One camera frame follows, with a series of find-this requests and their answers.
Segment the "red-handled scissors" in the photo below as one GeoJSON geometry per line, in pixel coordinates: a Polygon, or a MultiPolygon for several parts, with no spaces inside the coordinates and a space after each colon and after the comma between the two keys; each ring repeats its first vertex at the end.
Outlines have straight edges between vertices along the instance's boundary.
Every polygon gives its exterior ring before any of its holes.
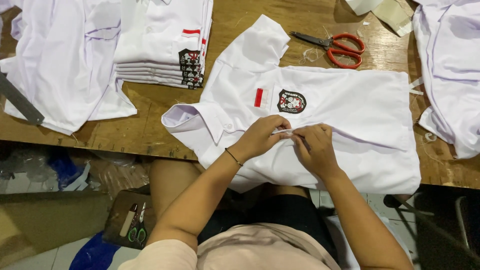
{"type": "Polygon", "coordinates": [[[290,32],[290,34],[293,35],[294,37],[298,38],[298,39],[303,40],[303,41],[306,41],[306,42],[315,44],[317,46],[323,47],[326,50],[327,56],[330,59],[330,61],[332,61],[332,63],[337,65],[339,68],[356,69],[361,64],[361,56],[360,55],[365,51],[365,45],[363,44],[363,42],[358,37],[356,37],[352,34],[338,34],[338,35],[332,36],[329,39],[321,39],[321,38],[317,38],[317,37],[312,37],[312,36],[302,34],[302,33],[299,33],[299,32],[290,32]],[[351,48],[351,47],[349,47],[345,44],[342,44],[342,43],[338,42],[337,39],[340,39],[340,38],[348,38],[348,39],[353,40],[354,42],[356,42],[359,45],[360,50],[351,48]],[[339,47],[340,49],[332,48],[333,45],[339,47]],[[351,57],[353,57],[357,60],[357,63],[353,64],[353,65],[342,64],[337,59],[335,59],[333,54],[341,54],[341,55],[351,56],[351,57]]]}

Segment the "pink shirt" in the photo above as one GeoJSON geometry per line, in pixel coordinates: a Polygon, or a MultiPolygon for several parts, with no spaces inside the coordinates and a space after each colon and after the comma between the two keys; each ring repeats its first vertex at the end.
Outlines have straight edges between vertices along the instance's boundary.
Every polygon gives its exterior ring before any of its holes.
{"type": "Polygon", "coordinates": [[[339,270],[332,256],[308,234],[270,223],[238,225],[198,246],[162,240],[145,247],[119,270],[339,270]]]}

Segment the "hand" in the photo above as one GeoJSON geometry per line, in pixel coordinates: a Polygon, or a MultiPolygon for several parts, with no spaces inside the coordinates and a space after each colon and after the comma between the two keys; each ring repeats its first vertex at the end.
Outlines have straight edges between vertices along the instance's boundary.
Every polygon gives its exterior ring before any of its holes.
{"type": "Polygon", "coordinates": [[[280,115],[261,117],[228,150],[240,162],[258,157],[270,150],[279,140],[290,138],[286,133],[273,134],[275,129],[290,129],[290,122],[280,115]]]}
{"type": "Polygon", "coordinates": [[[323,181],[343,172],[337,164],[333,150],[332,127],[318,124],[296,129],[293,134],[299,159],[307,170],[317,174],[323,181]],[[302,137],[307,141],[310,151],[304,145],[302,137]]]}

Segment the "black pants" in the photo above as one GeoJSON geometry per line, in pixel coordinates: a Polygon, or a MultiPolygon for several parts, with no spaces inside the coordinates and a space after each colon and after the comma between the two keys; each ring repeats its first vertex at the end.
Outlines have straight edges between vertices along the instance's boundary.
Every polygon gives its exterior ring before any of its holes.
{"type": "Polygon", "coordinates": [[[245,215],[236,210],[216,210],[198,235],[198,244],[233,226],[274,223],[302,231],[313,237],[338,262],[332,236],[311,200],[299,195],[277,195],[258,202],[245,215]]]}

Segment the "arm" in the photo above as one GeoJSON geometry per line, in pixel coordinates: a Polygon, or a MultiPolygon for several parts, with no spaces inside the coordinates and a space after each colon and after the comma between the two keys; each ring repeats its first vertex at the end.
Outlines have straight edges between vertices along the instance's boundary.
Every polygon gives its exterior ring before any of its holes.
{"type": "Polygon", "coordinates": [[[337,164],[332,128],[325,124],[293,132],[303,165],[325,184],[355,258],[363,270],[412,270],[405,251],[365,202],[352,181],[337,164]],[[310,146],[305,147],[303,137],[310,146]]]}
{"type": "MultiPolygon", "coordinates": [[[[272,135],[276,128],[291,127],[288,121],[279,115],[260,118],[228,150],[243,164],[253,157],[264,154],[284,138],[283,133],[272,135]]],[[[148,238],[147,245],[165,239],[178,239],[196,252],[197,236],[240,169],[235,159],[225,151],[187,187],[162,214],[148,238]]]]}

